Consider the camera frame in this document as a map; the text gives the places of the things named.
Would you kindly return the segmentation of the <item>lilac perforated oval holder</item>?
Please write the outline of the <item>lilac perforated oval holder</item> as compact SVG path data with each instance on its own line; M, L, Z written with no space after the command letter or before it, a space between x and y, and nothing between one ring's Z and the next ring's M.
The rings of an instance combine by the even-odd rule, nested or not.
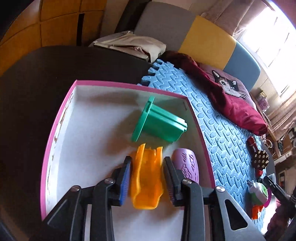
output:
M177 170L181 170L184 177L199 184L199 167L192 150L178 148L173 151L171 161Z

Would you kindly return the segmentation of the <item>yellow plastic clip toy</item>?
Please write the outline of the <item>yellow plastic clip toy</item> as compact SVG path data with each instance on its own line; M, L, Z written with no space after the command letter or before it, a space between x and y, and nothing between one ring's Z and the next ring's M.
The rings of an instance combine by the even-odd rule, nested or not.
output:
M158 207L163 188L163 147L146 148L141 144L130 153L132 169L129 194L133 207L153 210Z

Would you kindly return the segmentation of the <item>magenta funnel cup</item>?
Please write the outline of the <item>magenta funnel cup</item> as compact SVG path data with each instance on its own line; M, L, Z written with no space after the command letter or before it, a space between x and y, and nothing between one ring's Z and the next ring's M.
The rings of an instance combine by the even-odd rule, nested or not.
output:
M267 189L267 193L268 193L268 199L267 202L265 202L264 207L267 208L267 206L269 206L270 202L271 202L271 198L272 198L272 192L271 189L268 188Z

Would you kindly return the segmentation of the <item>white green plastic container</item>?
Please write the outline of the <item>white green plastic container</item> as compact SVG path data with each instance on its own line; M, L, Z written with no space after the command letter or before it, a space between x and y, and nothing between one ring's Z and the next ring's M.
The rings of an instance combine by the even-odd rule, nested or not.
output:
M267 188L259 182L247 180L248 191L253 204L264 205L268 199Z

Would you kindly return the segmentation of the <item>orange cube block toy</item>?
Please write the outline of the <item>orange cube block toy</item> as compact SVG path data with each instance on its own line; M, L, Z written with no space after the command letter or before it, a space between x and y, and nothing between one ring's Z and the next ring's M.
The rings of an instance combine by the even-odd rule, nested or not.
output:
M262 209L264 208L264 205L253 205L252 206L252 216L251 216L251 219L252 220L257 220L260 218L261 216L261 211Z

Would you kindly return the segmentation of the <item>dark red spiked toy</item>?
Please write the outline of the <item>dark red spiked toy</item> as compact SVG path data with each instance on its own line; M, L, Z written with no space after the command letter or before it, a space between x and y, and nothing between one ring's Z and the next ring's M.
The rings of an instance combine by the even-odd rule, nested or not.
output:
M269 164L269 154L265 150L260 150L258 148L254 137L249 137L246 144L251 156L252 167L255 169L255 176L259 178L263 174L263 170Z

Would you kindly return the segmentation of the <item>pink rimmed white box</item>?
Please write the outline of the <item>pink rimmed white box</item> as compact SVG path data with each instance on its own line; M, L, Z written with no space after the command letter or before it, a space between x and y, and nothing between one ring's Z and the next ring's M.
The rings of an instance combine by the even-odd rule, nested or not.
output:
M149 97L157 106L183 118L187 131L169 143L132 132ZM78 81L70 88L53 124L45 151L41 180L41 210L46 215L73 186L88 187L108 177L139 144L194 152L202 186L214 183L208 151L187 98L157 89L123 83Z

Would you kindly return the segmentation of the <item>green plastic cup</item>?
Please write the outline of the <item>green plastic cup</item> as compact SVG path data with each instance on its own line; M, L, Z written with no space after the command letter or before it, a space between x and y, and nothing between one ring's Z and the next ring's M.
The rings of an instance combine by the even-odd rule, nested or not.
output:
M132 134L132 141L137 142L142 133L156 136L167 142L177 141L187 131L186 121L154 104L150 96L137 121Z

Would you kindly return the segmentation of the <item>blue foam puzzle mat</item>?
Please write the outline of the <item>blue foam puzzle mat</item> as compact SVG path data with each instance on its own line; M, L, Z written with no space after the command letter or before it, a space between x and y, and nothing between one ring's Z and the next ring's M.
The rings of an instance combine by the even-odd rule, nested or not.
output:
M205 141L214 184L224 186L244 211L251 215L253 204L247 181L255 181L256 176L247 139L253 134L217 112L207 95L195 87L183 70L175 68L170 62L156 60L141 84L187 97Z

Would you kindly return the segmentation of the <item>maroon blanket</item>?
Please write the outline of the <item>maroon blanket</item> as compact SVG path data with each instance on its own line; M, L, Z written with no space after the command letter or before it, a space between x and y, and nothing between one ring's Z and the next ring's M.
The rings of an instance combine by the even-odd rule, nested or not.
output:
M192 57L175 51L166 51L160 59L172 63L192 77L198 87L207 94L213 107L234 124L257 136L267 133L267 125L259 112L241 97L227 94L220 84L210 79Z

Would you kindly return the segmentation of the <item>pink storage box on desk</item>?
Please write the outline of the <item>pink storage box on desk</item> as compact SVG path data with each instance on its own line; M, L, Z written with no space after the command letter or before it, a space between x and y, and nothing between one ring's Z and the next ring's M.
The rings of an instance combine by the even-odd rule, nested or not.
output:
M265 112L269 109L269 103L267 100L267 95L264 91L261 91L256 97L258 106L262 112Z

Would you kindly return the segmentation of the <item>pink cat print pillow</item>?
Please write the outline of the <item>pink cat print pillow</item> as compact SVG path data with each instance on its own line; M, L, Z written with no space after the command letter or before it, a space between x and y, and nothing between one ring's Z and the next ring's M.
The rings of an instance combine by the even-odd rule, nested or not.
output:
M247 102L251 107L256 109L256 105L251 99L251 96L242 81L209 65L199 64L199 67L209 75L213 82L221 85L227 94L239 97Z

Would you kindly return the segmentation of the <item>black padded massage table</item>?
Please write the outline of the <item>black padded massage table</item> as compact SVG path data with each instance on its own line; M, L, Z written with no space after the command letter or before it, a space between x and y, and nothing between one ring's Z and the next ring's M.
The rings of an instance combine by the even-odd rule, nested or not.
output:
M100 48L42 47L1 75L1 240L28 240L41 224L44 152L75 80L137 84L147 61Z

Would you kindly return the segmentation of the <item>beige folded cloth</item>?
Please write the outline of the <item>beige folded cloth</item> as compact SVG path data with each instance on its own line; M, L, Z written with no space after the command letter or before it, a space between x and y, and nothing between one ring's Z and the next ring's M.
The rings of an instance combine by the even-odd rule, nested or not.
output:
M147 36L138 36L133 31L115 33L93 41L89 47L111 49L154 63L166 51L166 44Z

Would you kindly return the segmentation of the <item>grey yellow blue headboard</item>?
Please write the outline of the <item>grey yellow blue headboard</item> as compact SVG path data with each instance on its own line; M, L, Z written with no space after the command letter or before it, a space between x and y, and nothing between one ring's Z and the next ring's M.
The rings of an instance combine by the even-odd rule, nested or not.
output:
M245 47L207 19L172 4L149 2L134 33L166 44L167 50L191 56L243 82L251 90L260 66Z

